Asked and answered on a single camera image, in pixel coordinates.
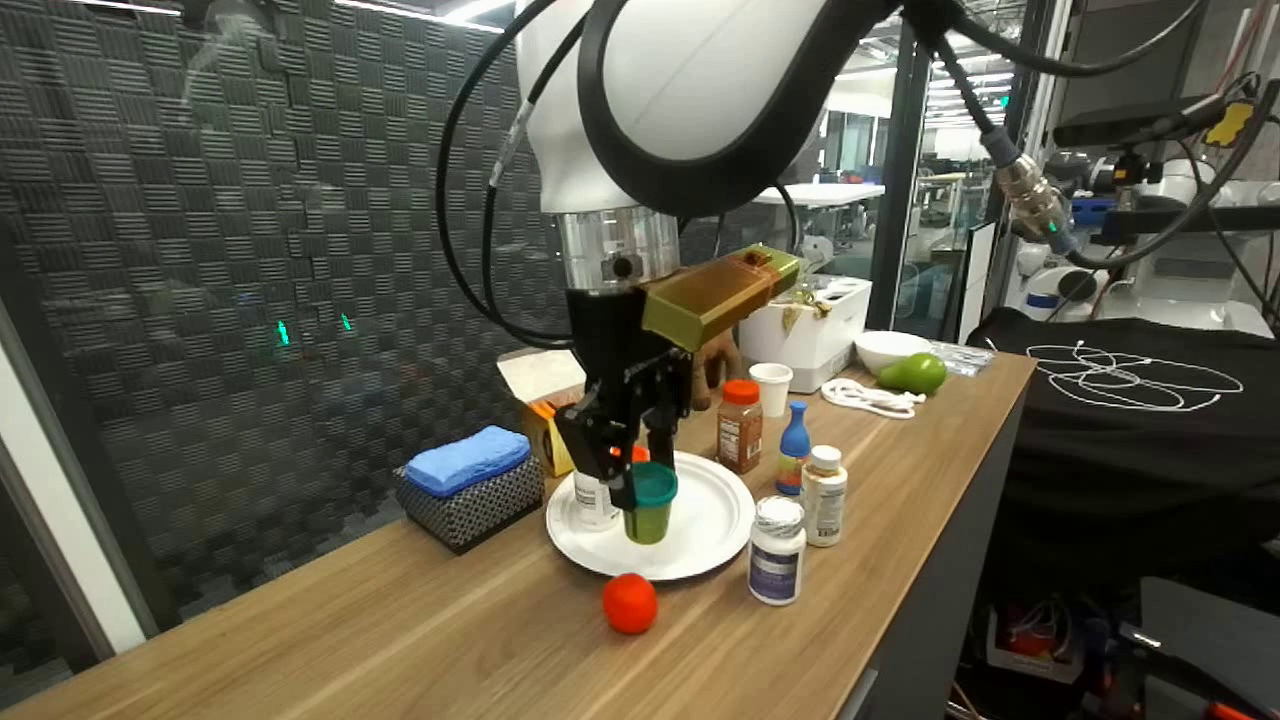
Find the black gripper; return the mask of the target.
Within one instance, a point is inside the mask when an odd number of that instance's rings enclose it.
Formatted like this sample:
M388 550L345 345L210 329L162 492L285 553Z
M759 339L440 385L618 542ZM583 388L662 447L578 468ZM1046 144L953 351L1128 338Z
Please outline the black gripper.
M583 395L556 416L580 474L614 483L650 442L652 464L677 468L677 423L693 395L693 359L641 329L646 292L568 298L572 355Z

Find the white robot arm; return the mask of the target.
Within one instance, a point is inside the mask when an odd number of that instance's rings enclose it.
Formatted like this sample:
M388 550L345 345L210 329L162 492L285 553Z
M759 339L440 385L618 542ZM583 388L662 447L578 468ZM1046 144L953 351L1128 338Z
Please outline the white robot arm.
M646 326L682 227L771 187L836 76L909 0L518 0L526 131L588 371L559 416L580 474L627 476L687 413L695 348Z

